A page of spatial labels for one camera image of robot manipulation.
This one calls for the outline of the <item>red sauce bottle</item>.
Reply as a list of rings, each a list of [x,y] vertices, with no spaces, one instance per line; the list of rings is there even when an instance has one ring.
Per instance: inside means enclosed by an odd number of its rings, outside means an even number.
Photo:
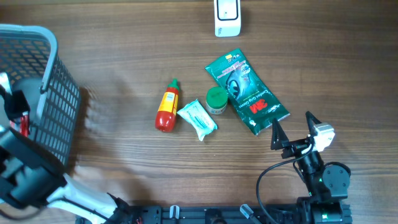
[[[159,131],[171,132],[173,130],[177,117],[179,93],[178,80],[174,78],[167,86],[155,118],[155,128]]]

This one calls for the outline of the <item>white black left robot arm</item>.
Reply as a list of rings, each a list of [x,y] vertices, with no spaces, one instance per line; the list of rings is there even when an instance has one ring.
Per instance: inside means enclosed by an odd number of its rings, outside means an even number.
[[[129,223],[129,205],[73,180],[43,145],[13,128],[1,132],[1,199],[14,208],[55,207],[91,223]]]

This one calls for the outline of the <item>teal wet wipes pack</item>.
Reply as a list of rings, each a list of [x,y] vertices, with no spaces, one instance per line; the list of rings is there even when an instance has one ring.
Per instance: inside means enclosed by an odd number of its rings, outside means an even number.
[[[217,124],[198,100],[185,105],[177,111],[177,114],[195,128],[200,141],[203,141],[206,135],[218,129]]]

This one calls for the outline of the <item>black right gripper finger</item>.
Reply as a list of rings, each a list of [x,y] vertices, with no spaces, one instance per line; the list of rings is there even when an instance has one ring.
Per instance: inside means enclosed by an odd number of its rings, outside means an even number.
[[[271,149],[279,150],[286,148],[289,145],[289,139],[286,136],[279,121],[274,118],[272,120],[272,138],[271,138]]]
[[[319,125],[322,123],[318,120],[310,111],[305,113],[305,117],[307,119],[308,130],[311,136],[318,135]]]

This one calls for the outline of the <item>green lid jar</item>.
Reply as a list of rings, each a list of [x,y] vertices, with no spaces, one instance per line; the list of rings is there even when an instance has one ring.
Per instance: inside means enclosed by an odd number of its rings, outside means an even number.
[[[227,92],[219,86],[210,88],[206,94],[206,108],[211,114],[221,114],[228,103]]]

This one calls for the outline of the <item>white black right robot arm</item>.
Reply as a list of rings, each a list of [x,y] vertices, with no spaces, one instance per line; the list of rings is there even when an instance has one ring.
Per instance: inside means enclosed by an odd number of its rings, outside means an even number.
[[[305,113],[309,134],[290,141],[279,124],[272,121],[272,150],[282,150],[283,159],[292,159],[293,167],[305,184],[308,196],[299,197],[294,205],[275,205],[269,211],[279,223],[345,223],[351,222],[348,197],[351,170],[340,162],[325,163],[320,153],[330,146],[334,128],[322,123],[311,112]]]

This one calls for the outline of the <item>red stick sachet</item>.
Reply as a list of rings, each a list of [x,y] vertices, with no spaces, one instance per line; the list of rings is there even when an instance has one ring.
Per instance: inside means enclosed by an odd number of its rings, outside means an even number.
[[[13,129],[18,131],[20,134],[22,134],[25,137],[28,137],[30,134],[30,118],[29,118],[29,113],[23,113],[20,118],[14,121],[10,121],[10,125]]]

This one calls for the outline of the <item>green 3M gloves package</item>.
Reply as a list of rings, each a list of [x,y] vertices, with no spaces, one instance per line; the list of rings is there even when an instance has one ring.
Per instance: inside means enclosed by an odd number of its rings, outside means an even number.
[[[255,135],[288,117],[289,111],[257,75],[241,49],[219,57],[205,67],[216,84],[227,92],[229,102]]]

